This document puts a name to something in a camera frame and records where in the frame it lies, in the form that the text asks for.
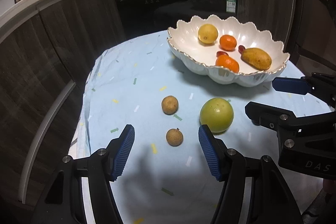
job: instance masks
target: potato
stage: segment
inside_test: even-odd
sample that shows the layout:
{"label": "potato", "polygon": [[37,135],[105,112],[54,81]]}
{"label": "potato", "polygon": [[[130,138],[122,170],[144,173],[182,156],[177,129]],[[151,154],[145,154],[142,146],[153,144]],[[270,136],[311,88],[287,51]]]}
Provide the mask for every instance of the potato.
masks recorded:
{"label": "potato", "polygon": [[169,129],[166,134],[166,140],[171,146],[179,146],[183,142],[183,134],[177,129]]}
{"label": "potato", "polygon": [[179,101],[174,96],[170,95],[163,98],[161,107],[164,113],[171,115],[179,108]]}
{"label": "potato", "polygon": [[258,70],[267,70],[271,67],[272,59],[267,52],[260,48],[247,48],[241,54],[241,60]]}

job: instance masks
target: oven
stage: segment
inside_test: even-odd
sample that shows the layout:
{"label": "oven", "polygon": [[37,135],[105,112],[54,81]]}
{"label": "oven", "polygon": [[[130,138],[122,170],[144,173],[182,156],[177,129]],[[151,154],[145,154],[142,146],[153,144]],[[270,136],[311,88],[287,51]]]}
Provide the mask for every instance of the oven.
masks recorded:
{"label": "oven", "polygon": [[236,16],[237,0],[115,0],[126,39],[176,27],[193,15]]}

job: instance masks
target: scalloped bowl rim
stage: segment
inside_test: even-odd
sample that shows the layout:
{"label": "scalloped bowl rim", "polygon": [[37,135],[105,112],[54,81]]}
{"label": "scalloped bowl rim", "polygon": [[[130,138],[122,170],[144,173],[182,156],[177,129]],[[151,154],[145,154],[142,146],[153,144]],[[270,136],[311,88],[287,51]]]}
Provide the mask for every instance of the scalloped bowl rim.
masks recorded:
{"label": "scalloped bowl rim", "polygon": [[[210,15],[207,19],[209,19],[210,17],[213,17],[213,16],[218,17],[217,15]],[[167,41],[168,41],[169,45],[170,45],[173,49],[175,49],[177,52],[179,52],[179,53],[181,53],[181,54],[184,54],[186,57],[188,57],[190,60],[192,60],[192,61],[195,62],[196,64],[202,65],[202,66],[204,66],[204,67],[206,67],[206,68],[222,68],[222,69],[224,69],[224,70],[226,70],[226,71],[228,71],[228,72],[230,72],[230,73],[232,73],[232,74],[234,74],[234,75],[243,75],[243,76],[258,75],[258,74],[260,74],[260,73],[264,73],[264,74],[272,75],[272,74],[275,74],[275,73],[277,73],[278,71],[280,71],[280,70],[282,70],[282,69],[284,69],[284,68],[286,67],[286,63],[287,63],[287,61],[289,60],[290,54],[289,54],[288,52],[283,52],[285,45],[284,45],[284,43],[283,43],[282,41],[276,41],[276,42],[281,42],[281,43],[282,43],[282,49],[281,49],[281,51],[282,51],[283,53],[287,53],[288,56],[287,56],[286,60],[282,63],[282,66],[281,66],[279,69],[275,70],[275,71],[259,70],[259,71],[257,71],[257,72],[252,72],[252,73],[244,73],[244,72],[238,72],[238,73],[236,73],[236,72],[233,72],[232,70],[230,70],[230,69],[228,69],[228,68],[225,68],[225,67],[223,67],[223,66],[216,66],[216,65],[214,65],[214,66],[209,66],[209,65],[206,65],[205,63],[200,63],[200,62],[196,61],[194,58],[192,58],[192,57],[191,57],[190,55],[188,55],[187,53],[185,53],[185,52],[183,52],[183,51],[180,51],[179,49],[177,49],[176,47],[174,47],[174,45],[173,45],[173,44],[171,43],[171,41],[170,41],[170,39],[171,39],[171,40],[174,40],[174,39],[172,38],[172,36],[171,36],[171,34],[170,34],[170,31],[169,31],[169,29],[177,30],[179,22],[185,22],[185,23],[187,23],[187,24],[190,23],[191,20],[192,20],[194,17],[198,17],[198,18],[200,18],[200,19],[202,19],[202,20],[207,20],[207,19],[203,19],[203,18],[201,18],[201,17],[199,17],[199,16],[192,16],[189,22],[185,22],[184,20],[179,19],[179,20],[177,21],[177,23],[176,23],[176,29],[173,28],[173,27],[169,27],[169,28],[168,28],[168,35],[169,35],[169,37],[167,37]],[[248,21],[248,22],[246,22],[246,23],[240,23],[240,22],[238,21],[238,19],[236,19],[236,18],[233,17],[233,16],[228,17],[227,19],[221,19],[220,17],[218,17],[218,18],[219,18],[221,21],[226,21],[226,20],[229,19],[229,18],[234,18],[240,25],[253,24],[253,26],[255,27],[255,29],[256,29],[258,32],[268,32],[268,33],[270,34],[271,40],[272,40],[273,42],[275,42],[275,41],[273,40],[272,33],[271,33],[269,30],[263,30],[263,31],[260,31],[260,30],[257,29],[256,25],[255,25],[253,22],[251,22],[251,21]]]}

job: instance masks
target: das logo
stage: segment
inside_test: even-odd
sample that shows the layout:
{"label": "das logo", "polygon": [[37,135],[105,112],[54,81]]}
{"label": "das logo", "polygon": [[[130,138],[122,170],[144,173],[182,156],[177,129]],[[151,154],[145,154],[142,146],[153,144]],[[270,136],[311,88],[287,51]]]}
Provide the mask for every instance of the das logo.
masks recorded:
{"label": "das logo", "polygon": [[321,163],[319,164],[314,164],[311,160],[307,161],[306,163],[306,166],[307,168],[311,168],[313,167],[313,169],[315,171],[318,171],[318,170],[322,170],[324,172],[328,172],[329,171],[329,168],[331,167],[331,165],[327,164],[327,165],[321,165]]}

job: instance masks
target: blue gripper pad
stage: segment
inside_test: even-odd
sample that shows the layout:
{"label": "blue gripper pad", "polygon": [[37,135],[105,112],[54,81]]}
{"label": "blue gripper pad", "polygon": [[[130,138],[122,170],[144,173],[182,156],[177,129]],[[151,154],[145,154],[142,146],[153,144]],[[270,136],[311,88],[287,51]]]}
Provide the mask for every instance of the blue gripper pad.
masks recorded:
{"label": "blue gripper pad", "polygon": [[109,157],[113,159],[109,164],[109,170],[111,171],[110,181],[116,181],[118,176],[122,175],[134,143],[134,138],[134,127],[128,124],[125,126],[120,137],[111,140],[107,146],[106,149],[110,152]]}
{"label": "blue gripper pad", "polygon": [[211,139],[216,142],[215,137],[212,135],[211,131],[209,129],[205,130],[204,126],[200,126],[198,129],[198,140],[201,144],[205,159],[207,160],[211,175],[213,175],[218,181],[221,181],[222,175],[220,162]]}
{"label": "blue gripper pad", "polygon": [[311,86],[303,79],[276,77],[272,81],[276,91],[306,95],[311,91]]}

